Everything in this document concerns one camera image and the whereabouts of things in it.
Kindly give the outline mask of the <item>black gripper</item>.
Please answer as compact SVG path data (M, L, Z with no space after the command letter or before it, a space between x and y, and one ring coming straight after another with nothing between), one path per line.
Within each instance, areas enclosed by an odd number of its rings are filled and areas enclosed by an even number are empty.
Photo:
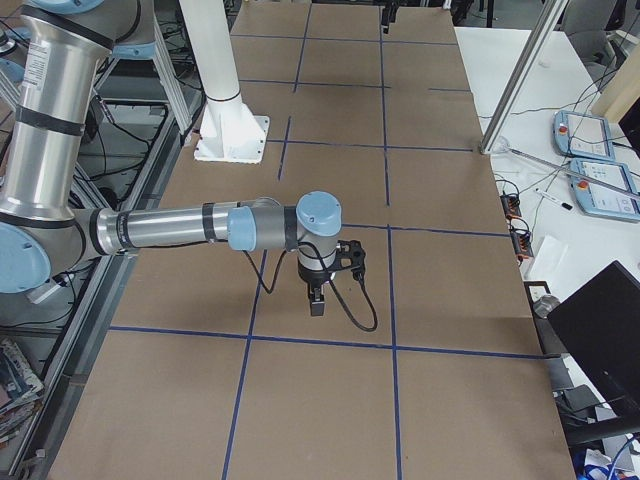
M302 264L298 265L298 275L307 285L309 309L311 316L323 316L325 312L324 285L332 278L332 273L324 269L311 270Z

